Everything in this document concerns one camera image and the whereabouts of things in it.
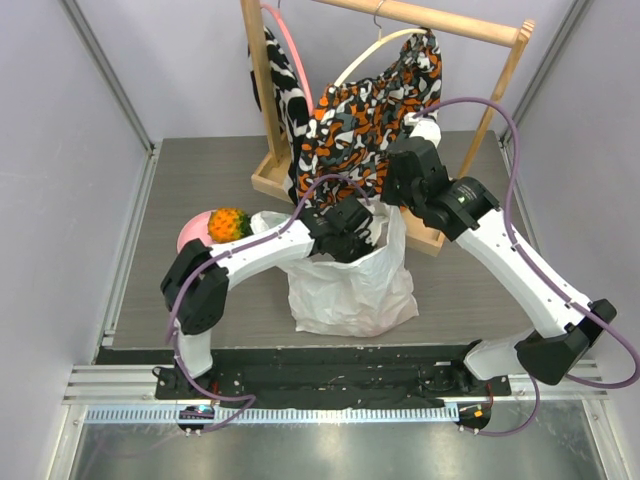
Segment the white plastic bag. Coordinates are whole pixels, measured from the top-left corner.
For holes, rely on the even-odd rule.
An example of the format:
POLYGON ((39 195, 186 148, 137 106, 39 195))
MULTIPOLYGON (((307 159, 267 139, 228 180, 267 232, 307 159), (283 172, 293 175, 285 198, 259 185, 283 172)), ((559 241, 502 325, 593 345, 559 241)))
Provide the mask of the white plastic bag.
POLYGON ((277 266, 287 275, 288 302, 298 332, 375 337, 419 315, 405 268, 401 211, 374 200, 368 231, 373 252, 351 263, 319 254, 277 266))

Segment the orange pineapple with green crown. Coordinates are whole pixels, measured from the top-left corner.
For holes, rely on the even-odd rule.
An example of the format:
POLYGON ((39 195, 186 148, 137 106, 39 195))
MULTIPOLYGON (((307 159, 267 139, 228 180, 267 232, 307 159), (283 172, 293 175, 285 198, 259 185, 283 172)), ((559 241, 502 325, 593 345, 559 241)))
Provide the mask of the orange pineapple with green crown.
POLYGON ((239 208, 217 209, 210 214, 207 231, 218 244, 241 240, 252 234, 250 216, 239 208))

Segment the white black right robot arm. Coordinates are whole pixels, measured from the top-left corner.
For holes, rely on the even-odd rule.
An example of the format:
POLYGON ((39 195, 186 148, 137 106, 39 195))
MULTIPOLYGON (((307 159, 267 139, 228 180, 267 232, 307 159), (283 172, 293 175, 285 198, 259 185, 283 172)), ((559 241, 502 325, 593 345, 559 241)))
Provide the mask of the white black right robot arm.
POLYGON ((433 142, 400 139, 390 146, 387 159, 382 200, 406 207, 474 256, 532 323, 522 334, 475 344, 451 371, 455 389, 472 395, 489 379, 521 370, 544 384, 558 384, 602 333, 588 315, 611 323, 616 308, 607 299, 590 300, 564 285, 519 233, 507 233, 497 198, 481 182, 449 178, 433 142), (555 292, 554 285, 563 285, 563 291, 555 292))

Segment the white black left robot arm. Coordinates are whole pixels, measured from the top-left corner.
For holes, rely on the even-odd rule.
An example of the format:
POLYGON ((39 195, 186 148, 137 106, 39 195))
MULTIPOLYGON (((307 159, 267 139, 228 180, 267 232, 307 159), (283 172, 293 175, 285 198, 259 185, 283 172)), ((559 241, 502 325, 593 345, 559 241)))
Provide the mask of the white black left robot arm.
POLYGON ((211 391, 211 330, 221 320, 234 287, 316 254, 354 262, 374 251, 387 222, 373 205, 350 196, 324 212, 313 207, 298 210, 274 227, 228 244, 187 242, 160 285, 170 312, 169 341, 182 370, 179 388, 193 399, 211 391))

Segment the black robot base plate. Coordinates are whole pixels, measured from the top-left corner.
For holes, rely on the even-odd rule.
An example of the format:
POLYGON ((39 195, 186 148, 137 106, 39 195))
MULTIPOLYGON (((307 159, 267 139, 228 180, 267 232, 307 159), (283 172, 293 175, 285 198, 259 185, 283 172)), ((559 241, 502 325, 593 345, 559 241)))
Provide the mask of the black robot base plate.
POLYGON ((504 376, 475 380, 463 365, 465 346, 365 346, 219 349, 212 369, 189 383, 173 365, 156 366, 159 400, 219 396, 240 408, 343 410, 435 408, 453 397, 510 395, 504 376))

